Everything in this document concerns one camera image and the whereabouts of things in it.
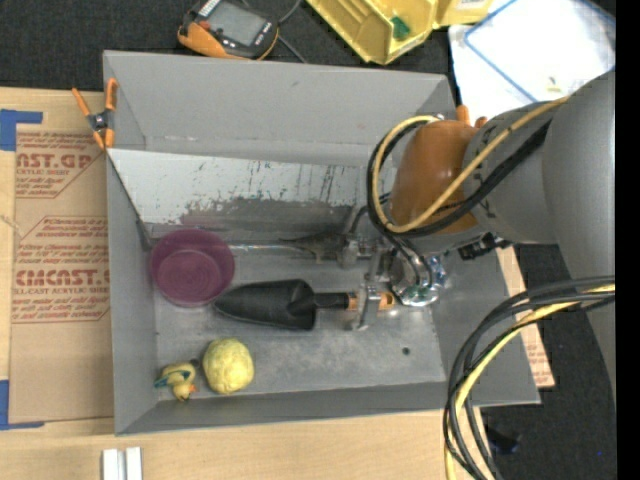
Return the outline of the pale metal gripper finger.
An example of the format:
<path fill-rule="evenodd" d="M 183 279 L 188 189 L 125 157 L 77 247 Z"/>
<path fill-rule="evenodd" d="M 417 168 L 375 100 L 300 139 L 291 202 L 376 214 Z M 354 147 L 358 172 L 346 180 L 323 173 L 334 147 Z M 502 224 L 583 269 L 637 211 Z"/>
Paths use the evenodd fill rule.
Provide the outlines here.
<path fill-rule="evenodd" d="M 377 319 L 382 299 L 383 294 L 375 285 L 362 285 L 350 303 L 354 314 L 350 329 L 360 331 L 372 325 Z"/>
<path fill-rule="evenodd" d="M 355 267 L 359 261 L 371 260 L 379 249 L 378 238 L 347 235 L 339 248 L 339 265 L 343 269 Z"/>

